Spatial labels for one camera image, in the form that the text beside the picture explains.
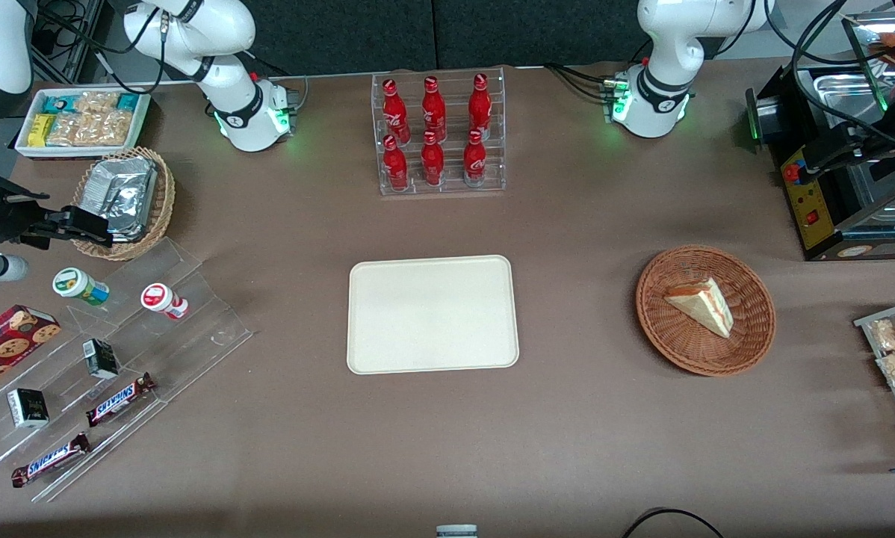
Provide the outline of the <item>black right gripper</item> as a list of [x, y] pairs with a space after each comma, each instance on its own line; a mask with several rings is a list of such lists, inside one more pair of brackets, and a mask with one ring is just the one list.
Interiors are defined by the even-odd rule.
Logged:
[[0, 187], [0, 243], [48, 250], [54, 238], [112, 246], [113, 235], [106, 218], [79, 207], [47, 212], [39, 201], [48, 198], [48, 194], [32, 193], [26, 188]]

